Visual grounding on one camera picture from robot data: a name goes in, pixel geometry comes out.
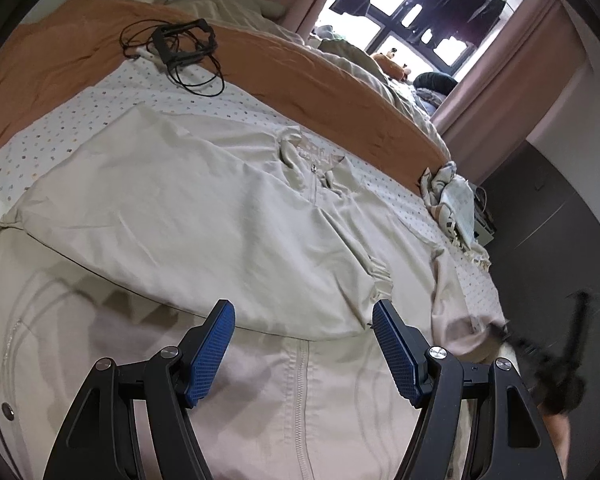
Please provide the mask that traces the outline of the person right hand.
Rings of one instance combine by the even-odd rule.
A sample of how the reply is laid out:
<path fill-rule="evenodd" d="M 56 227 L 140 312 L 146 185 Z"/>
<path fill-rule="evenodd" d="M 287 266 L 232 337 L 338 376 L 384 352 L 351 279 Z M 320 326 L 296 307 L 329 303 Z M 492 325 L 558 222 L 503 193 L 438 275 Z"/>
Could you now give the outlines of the person right hand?
<path fill-rule="evenodd" d="M 568 476 L 568 457 L 571 441 L 571 425 L 566 413 L 553 414 L 543 404 L 538 406 L 544 425 L 554 445 L 562 476 Z"/>

